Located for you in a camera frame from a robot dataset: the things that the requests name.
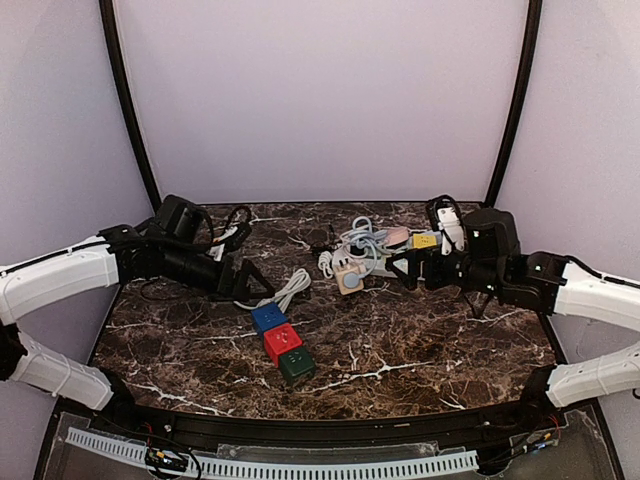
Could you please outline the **red cube socket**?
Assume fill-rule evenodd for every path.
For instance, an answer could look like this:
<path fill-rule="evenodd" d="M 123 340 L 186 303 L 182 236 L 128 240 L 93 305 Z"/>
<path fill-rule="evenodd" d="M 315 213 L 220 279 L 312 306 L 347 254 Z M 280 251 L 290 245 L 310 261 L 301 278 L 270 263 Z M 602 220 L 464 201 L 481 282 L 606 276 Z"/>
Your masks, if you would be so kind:
<path fill-rule="evenodd" d="M 283 323 L 267 330 L 263 335 L 265 351 L 276 367 L 280 357 L 298 347 L 304 342 L 290 323 Z"/>

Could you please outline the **blue cube socket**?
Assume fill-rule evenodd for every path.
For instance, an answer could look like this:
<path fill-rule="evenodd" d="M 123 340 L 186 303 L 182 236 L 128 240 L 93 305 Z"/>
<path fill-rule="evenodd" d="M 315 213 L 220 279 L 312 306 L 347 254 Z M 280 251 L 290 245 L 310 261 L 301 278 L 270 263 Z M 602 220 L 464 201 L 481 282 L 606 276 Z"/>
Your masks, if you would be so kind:
<path fill-rule="evenodd" d="M 272 302 L 251 311 L 253 327 L 259 337 L 280 325 L 288 322 L 279 306 Z"/>

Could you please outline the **dark green cube socket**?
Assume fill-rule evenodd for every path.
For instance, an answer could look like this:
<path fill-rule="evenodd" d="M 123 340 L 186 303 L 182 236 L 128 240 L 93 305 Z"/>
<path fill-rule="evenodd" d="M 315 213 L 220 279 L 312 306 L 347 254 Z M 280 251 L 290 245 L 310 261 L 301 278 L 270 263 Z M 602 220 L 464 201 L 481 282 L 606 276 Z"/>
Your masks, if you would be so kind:
<path fill-rule="evenodd" d="M 289 386 L 295 386 L 315 375 L 316 364 L 309 351 L 301 346 L 279 357 L 279 370 Z"/>

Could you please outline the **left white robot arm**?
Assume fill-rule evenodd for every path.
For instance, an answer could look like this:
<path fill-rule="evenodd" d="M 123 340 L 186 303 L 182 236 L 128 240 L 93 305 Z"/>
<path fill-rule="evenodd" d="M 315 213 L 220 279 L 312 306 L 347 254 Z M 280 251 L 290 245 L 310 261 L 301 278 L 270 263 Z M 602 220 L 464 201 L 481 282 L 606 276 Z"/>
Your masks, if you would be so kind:
<path fill-rule="evenodd" d="M 265 299 L 274 287 L 250 260 L 210 255 L 209 246 L 141 233 L 121 225 L 65 249 L 1 269 L 1 379 L 22 383 L 100 412 L 128 402 L 112 374 L 56 351 L 24 329 L 23 320 L 71 307 L 78 297 L 115 290 L 133 280 L 162 277 L 217 301 Z"/>

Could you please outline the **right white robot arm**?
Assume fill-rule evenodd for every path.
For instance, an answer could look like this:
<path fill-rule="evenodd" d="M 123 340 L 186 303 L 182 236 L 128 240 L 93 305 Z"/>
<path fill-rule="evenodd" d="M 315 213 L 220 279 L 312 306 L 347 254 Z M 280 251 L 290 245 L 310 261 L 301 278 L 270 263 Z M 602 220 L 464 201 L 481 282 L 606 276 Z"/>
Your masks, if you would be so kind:
<path fill-rule="evenodd" d="M 394 255 L 385 267 L 408 289 L 455 285 L 545 316 L 581 317 L 633 332 L 639 329 L 638 282 L 596 271 L 571 256 L 535 252 L 483 258 L 427 248 Z M 535 369 L 521 401 L 555 410 L 638 387 L 639 346 L 632 344 L 597 358 Z"/>

